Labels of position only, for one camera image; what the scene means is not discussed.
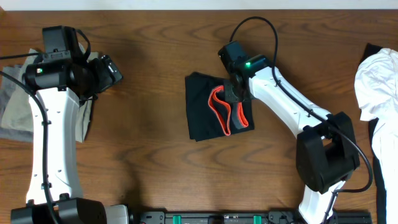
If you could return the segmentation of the black leggings with red waistband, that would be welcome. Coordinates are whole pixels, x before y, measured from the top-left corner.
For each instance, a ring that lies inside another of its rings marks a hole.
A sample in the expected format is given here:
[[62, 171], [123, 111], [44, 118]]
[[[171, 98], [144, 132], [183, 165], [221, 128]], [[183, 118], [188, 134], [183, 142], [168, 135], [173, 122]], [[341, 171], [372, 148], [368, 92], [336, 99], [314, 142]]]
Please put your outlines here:
[[190, 139], [203, 141], [254, 129], [251, 102], [228, 103], [226, 82], [198, 72], [185, 77]]

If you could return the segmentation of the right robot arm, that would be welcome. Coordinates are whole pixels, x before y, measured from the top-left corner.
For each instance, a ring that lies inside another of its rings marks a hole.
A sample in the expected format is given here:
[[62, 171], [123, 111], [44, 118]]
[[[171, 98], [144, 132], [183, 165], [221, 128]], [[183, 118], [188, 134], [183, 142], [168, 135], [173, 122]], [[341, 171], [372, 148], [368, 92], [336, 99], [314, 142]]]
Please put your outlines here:
[[220, 53], [236, 101], [258, 99], [296, 138], [296, 169], [305, 184], [298, 211], [306, 223], [326, 223], [338, 193], [359, 165], [349, 116], [313, 104], [263, 55]]

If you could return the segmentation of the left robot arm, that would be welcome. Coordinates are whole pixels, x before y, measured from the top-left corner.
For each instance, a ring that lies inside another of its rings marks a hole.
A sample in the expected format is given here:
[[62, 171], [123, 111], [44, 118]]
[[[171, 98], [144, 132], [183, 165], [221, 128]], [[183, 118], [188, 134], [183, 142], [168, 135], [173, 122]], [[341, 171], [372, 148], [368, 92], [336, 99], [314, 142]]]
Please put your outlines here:
[[127, 206], [84, 198], [76, 164], [80, 103], [122, 78], [109, 56], [88, 60], [88, 53], [69, 50], [27, 66], [19, 86], [32, 112], [33, 167], [26, 206], [11, 211], [12, 223], [129, 223]]

